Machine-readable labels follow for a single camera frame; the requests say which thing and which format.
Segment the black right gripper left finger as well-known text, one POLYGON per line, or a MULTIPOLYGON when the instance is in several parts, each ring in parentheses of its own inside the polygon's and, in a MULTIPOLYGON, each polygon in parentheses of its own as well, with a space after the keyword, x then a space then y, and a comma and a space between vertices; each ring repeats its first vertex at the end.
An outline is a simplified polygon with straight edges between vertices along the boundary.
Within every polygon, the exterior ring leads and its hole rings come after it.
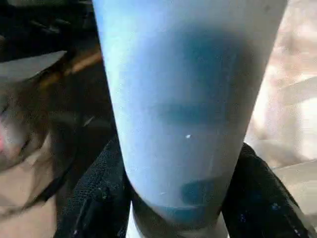
POLYGON ((57 223, 57 238, 124 238, 131 189, 114 136, 77 182, 57 223))

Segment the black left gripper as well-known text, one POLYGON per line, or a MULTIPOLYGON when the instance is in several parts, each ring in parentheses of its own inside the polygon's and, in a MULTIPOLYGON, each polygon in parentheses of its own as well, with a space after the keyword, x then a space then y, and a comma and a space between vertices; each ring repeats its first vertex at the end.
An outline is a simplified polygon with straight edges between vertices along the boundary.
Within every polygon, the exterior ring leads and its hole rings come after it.
POLYGON ((41 148, 49 130, 49 98, 42 94, 1 94, 0 170, 22 163, 41 148))

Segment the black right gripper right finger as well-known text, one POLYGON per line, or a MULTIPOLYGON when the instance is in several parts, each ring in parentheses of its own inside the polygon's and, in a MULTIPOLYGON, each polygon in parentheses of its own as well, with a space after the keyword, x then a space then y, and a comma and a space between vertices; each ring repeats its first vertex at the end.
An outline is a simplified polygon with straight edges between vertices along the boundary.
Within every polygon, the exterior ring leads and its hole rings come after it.
POLYGON ((243 144, 222 206, 231 238, 308 238, 310 223, 268 164, 243 144))

